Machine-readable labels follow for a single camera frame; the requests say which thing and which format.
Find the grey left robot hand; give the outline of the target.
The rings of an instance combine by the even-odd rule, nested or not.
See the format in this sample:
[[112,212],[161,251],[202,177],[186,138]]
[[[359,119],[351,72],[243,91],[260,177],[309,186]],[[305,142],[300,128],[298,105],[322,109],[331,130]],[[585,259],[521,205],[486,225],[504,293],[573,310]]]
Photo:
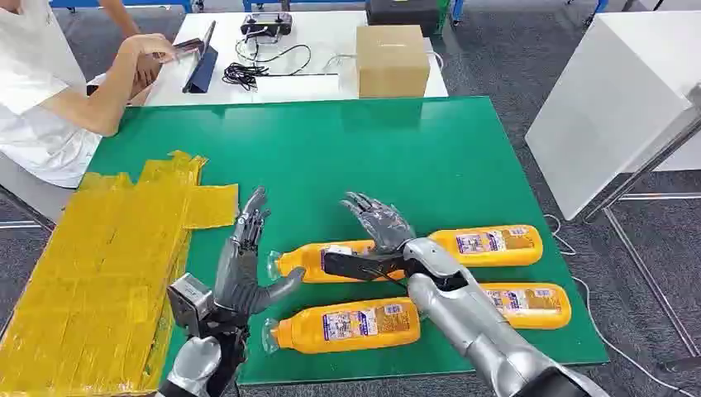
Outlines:
[[250,316],[266,310],[300,288],[306,270],[292,269],[272,285],[258,281],[259,242],[270,211],[263,186],[257,187],[236,217],[233,233],[226,239],[217,264],[214,304],[223,312]]

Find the person's left hand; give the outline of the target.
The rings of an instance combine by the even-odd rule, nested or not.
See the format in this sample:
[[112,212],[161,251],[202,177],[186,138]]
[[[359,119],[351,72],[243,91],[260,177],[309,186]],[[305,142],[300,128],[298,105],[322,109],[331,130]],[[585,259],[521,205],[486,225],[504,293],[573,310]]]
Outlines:
[[132,86],[132,103],[143,103],[148,96],[151,85],[155,82],[162,64],[153,55],[141,55],[136,65]]

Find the person's right hand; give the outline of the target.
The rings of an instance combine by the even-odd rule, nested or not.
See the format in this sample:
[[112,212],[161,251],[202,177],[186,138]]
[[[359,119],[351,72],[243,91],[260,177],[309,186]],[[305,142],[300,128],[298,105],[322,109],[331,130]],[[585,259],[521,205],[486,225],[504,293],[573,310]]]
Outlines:
[[178,51],[172,43],[159,33],[142,34],[127,37],[121,44],[120,54],[153,55],[160,63],[166,63],[177,58]]

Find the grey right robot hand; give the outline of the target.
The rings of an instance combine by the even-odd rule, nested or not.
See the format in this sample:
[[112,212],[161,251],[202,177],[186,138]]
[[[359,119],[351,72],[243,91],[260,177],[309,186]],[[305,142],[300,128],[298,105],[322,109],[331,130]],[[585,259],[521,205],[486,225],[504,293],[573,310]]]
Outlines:
[[374,241],[374,251],[393,254],[417,237],[415,231],[393,206],[360,192],[346,192],[341,204],[347,208]]

